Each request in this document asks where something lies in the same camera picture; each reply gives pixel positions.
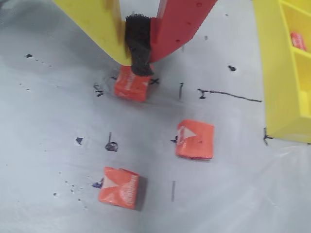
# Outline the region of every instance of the yellow bin compartment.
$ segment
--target yellow bin compartment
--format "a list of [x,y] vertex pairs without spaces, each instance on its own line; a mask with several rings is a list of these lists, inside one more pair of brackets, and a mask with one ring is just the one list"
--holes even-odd
[[[267,134],[311,143],[311,0],[254,0]],[[291,33],[307,51],[295,48]]]
[[132,64],[119,0],[53,0],[99,47],[124,66]]

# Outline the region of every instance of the black scribble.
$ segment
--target black scribble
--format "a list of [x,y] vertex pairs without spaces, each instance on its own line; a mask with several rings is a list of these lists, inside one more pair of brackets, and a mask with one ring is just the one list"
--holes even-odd
[[200,99],[206,99],[205,93],[208,92],[208,91],[205,91],[205,90],[202,90],[202,89],[198,89],[198,91],[200,91],[201,94],[202,94],[202,95],[200,96]]
[[95,93],[99,93],[97,97],[102,96],[104,94],[104,91],[101,90],[101,86],[99,86],[98,84],[94,83],[93,87],[96,90]]
[[155,83],[156,83],[156,84],[160,84],[160,83],[159,83],[159,80],[160,80],[160,79],[151,79],[149,84],[150,84],[150,85],[153,85],[153,84],[155,84]]
[[109,133],[109,141],[108,143],[106,144],[105,146],[105,149],[107,151],[114,151],[114,152],[117,152],[118,151],[118,144],[116,142],[111,142],[111,132]]
[[183,92],[183,86],[184,86],[184,83],[180,83],[180,87],[179,87],[179,99],[181,99],[181,96],[182,96],[182,92]]
[[172,199],[171,201],[174,202],[175,200],[175,186],[176,186],[176,181],[172,182]]
[[228,68],[229,68],[232,72],[234,72],[234,71],[237,70],[235,67],[232,67],[232,66],[228,66]]
[[206,90],[201,90],[201,89],[198,89],[198,91],[200,91],[202,93],[202,96],[200,97],[200,99],[206,99],[205,93],[208,92],[210,94],[228,95],[228,96],[232,96],[232,97],[235,97],[235,98],[238,98],[238,99],[248,100],[248,101],[251,101],[251,102],[259,102],[259,103],[262,102],[262,100],[249,99],[249,98],[246,98],[246,97],[243,97],[243,96],[236,96],[236,95],[233,95],[233,94],[230,94],[230,93],[227,93],[227,92],[222,92],[222,91],[213,91],[213,90],[206,91]]
[[178,136],[175,136],[175,140],[171,140],[171,142],[177,143]]
[[274,138],[273,138],[273,137],[269,137],[269,136],[267,135],[267,128],[264,128],[264,137],[263,137],[263,141],[264,141],[264,143],[266,144],[266,146],[268,146],[267,139],[274,139]]
[[76,138],[76,142],[77,142],[79,145],[82,145],[83,139],[85,139],[85,138],[84,138],[84,137],[78,137],[78,138]]

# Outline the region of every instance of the orange paper-wrapped block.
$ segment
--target orange paper-wrapped block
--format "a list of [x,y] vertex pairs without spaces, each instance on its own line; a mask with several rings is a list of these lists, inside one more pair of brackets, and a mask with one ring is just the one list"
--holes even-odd
[[115,94],[124,99],[145,101],[151,76],[135,75],[131,67],[121,66],[120,75],[115,84]]
[[176,155],[191,159],[213,158],[214,126],[195,120],[178,125]]
[[104,183],[99,193],[101,202],[134,209],[139,175],[125,170],[104,168]]

